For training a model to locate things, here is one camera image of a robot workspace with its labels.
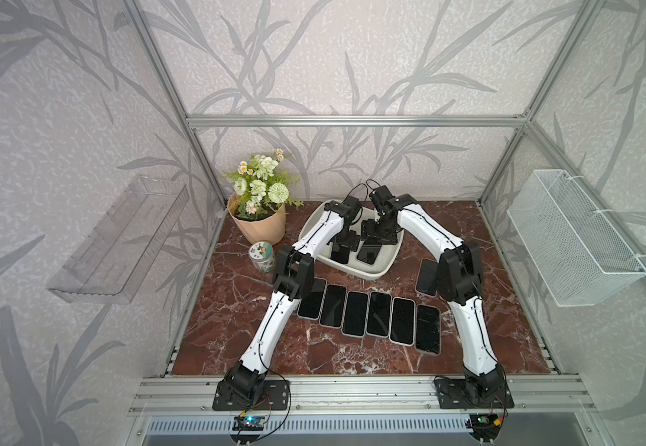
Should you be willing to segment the black phone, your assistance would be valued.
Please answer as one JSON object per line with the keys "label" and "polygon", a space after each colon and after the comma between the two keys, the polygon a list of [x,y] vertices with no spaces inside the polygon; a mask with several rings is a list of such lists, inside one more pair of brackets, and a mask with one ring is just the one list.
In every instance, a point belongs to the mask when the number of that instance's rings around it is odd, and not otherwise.
{"label": "black phone", "polygon": [[356,259],[367,265],[373,265],[380,254],[380,249],[382,249],[382,244],[378,240],[369,239],[364,241],[356,255]]}
{"label": "black phone", "polygon": [[382,292],[372,292],[367,309],[366,334],[388,337],[392,313],[392,297]]}
{"label": "black phone", "polygon": [[298,316],[302,319],[317,321],[320,318],[324,293],[328,282],[315,278],[312,289],[307,297],[302,299],[298,308]]}
{"label": "black phone", "polygon": [[436,307],[419,305],[416,315],[415,348],[439,355],[441,351],[441,312]]}
{"label": "black phone", "polygon": [[391,342],[412,346],[415,339],[416,303],[413,300],[395,297],[389,338]]}
{"label": "black phone", "polygon": [[437,295],[438,263],[428,258],[421,260],[415,289],[418,293],[435,297]]}

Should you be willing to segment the phone with pink case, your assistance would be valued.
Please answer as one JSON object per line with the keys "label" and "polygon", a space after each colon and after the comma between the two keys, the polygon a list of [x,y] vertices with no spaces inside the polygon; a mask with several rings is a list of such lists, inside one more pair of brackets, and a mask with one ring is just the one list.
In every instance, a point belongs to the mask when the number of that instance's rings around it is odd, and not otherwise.
{"label": "phone with pink case", "polygon": [[341,328],[346,295],[347,288],[345,286],[337,284],[327,286],[319,320],[321,325]]}

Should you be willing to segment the phone with light blue case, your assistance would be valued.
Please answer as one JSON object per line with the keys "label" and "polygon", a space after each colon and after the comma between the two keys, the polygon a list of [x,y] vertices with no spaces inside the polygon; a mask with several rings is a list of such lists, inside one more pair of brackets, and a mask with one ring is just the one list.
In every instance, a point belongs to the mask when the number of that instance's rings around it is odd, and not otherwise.
{"label": "phone with light blue case", "polygon": [[350,291],[347,294],[341,326],[341,332],[345,336],[363,337],[365,335],[368,306],[367,293]]}

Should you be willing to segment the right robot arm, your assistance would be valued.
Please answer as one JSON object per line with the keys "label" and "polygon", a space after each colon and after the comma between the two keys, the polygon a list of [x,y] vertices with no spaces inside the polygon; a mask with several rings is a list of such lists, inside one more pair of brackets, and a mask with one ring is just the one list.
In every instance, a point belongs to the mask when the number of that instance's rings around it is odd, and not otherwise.
{"label": "right robot arm", "polygon": [[473,407],[506,404],[510,396],[506,373],[493,351],[484,321],[480,247],[445,229],[408,194],[394,196],[380,185],[369,198],[379,219],[364,224],[364,232],[387,242],[404,230],[438,259],[434,288],[449,304],[460,335],[464,398]]}

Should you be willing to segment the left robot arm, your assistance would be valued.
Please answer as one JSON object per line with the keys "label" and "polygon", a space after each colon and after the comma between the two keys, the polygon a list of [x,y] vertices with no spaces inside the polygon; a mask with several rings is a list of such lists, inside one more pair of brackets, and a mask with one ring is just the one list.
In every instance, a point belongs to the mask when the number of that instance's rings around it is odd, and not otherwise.
{"label": "left robot arm", "polygon": [[224,387],[246,405],[256,404],[263,394],[277,342],[291,314],[312,291],[316,258],[331,240],[350,229],[361,210],[359,199],[350,195],[341,202],[327,202],[311,230],[279,249],[267,311],[252,342],[224,377]]}

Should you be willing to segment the white plastic storage box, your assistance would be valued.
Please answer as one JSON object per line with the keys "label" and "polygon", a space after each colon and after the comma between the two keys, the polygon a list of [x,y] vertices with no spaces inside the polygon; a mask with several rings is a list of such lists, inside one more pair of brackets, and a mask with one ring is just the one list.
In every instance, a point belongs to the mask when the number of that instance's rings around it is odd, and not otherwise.
{"label": "white plastic storage box", "polygon": [[[331,201],[333,200],[328,200],[324,202],[324,204],[319,204],[319,206],[317,206],[317,209],[313,211],[311,217],[308,217],[306,223],[300,230],[299,240],[301,240],[302,236],[306,235],[307,232],[309,232],[311,228],[313,228],[318,223],[323,215],[325,204]],[[379,219],[377,211],[369,206],[371,206],[371,204],[366,204],[363,208],[362,220],[352,226],[352,230],[355,230],[357,233],[360,233],[362,221],[366,219]],[[352,250],[350,252],[348,263],[341,264],[340,262],[336,262],[335,260],[330,258],[330,256],[332,255],[332,243],[329,243],[323,248],[319,248],[316,262],[321,262],[327,266],[338,269],[339,271],[343,271],[347,274],[354,275],[355,277],[358,277],[360,279],[367,281],[376,281],[379,278],[382,278],[382,276],[384,276],[389,271],[389,269],[391,269],[393,262],[395,262],[395,258],[397,257],[397,254],[401,249],[405,232],[402,230],[402,232],[398,232],[396,235],[396,244],[382,245],[382,247],[380,247],[380,252],[378,252],[378,256],[376,257],[373,264],[367,264],[359,260],[357,258],[358,252]]]}

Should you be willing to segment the potted artificial flower plant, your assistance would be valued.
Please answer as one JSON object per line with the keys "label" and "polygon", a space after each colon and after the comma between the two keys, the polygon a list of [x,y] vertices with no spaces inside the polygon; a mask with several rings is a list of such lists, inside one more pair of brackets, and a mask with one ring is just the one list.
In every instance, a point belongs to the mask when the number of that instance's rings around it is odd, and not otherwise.
{"label": "potted artificial flower plant", "polygon": [[233,182],[227,204],[230,216],[250,243],[280,243],[286,231],[287,206],[301,206],[289,186],[299,179],[282,170],[287,154],[275,149],[273,156],[254,154],[224,177]]}

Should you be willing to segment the small patterned can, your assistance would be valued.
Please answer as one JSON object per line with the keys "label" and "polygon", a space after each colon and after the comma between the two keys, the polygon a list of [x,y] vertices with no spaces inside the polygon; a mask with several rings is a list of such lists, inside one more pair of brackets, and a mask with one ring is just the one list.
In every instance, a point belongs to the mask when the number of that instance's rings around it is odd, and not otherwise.
{"label": "small patterned can", "polygon": [[267,241],[259,241],[250,246],[249,257],[253,265],[263,273],[275,269],[274,247]]}

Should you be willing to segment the right circuit board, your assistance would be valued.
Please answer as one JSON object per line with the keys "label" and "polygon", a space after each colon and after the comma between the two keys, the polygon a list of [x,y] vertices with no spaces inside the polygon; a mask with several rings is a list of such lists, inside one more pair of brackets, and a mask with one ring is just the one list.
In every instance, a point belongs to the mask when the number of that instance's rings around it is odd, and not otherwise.
{"label": "right circuit board", "polygon": [[504,414],[471,414],[466,426],[473,432],[499,432],[505,419]]}

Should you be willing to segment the left green circuit board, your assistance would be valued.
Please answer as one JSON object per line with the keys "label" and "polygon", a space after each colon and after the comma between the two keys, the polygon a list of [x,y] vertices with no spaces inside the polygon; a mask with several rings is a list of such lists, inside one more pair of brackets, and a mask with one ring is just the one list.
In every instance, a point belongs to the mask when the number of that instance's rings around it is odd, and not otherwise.
{"label": "left green circuit board", "polygon": [[241,414],[234,418],[232,430],[235,432],[263,432],[268,423],[267,416],[252,416]]}

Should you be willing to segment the aluminium frame rail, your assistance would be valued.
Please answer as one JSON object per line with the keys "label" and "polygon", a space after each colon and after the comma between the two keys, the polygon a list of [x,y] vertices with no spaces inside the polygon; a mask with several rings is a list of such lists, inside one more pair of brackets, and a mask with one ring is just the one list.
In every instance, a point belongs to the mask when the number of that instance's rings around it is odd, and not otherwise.
{"label": "aluminium frame rail", "polygon": [[521,127],[519,115],[192,115],[192,128],[208,127]]}

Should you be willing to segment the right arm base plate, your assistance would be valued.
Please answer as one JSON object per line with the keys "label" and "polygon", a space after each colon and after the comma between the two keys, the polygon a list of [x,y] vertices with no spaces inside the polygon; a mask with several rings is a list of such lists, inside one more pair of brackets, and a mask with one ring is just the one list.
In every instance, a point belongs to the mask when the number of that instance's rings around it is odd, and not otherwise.
{"label": "right arm base plate", "polygon": [[444,375],[434,377],[434,388],[441,409],[512,409],[508,383],[501,375],[470,375],[451,378]]}

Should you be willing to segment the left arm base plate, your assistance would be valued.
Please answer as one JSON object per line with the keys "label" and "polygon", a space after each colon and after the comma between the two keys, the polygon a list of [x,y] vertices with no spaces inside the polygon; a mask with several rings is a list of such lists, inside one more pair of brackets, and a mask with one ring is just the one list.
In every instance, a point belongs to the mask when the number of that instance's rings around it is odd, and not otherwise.
{"label": "left arm base plate", "polygon": [[255,384],[251,391],[236,390],[233,384],[223,380],[216,388],[212,409],[216,412],[244,409],[287,411],[289,396],[289,384],[282,379],[266,379]]}

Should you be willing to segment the clear plastic wall shelf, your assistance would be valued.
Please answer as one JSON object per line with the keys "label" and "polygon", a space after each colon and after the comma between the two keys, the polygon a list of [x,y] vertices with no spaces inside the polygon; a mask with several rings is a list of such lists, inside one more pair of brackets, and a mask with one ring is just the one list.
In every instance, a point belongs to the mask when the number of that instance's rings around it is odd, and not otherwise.
{"label": "clear plastic wall shelf", "polygon": [[131,303],[189,198],[183,183],[135,176],[46,289],[68,303]]}

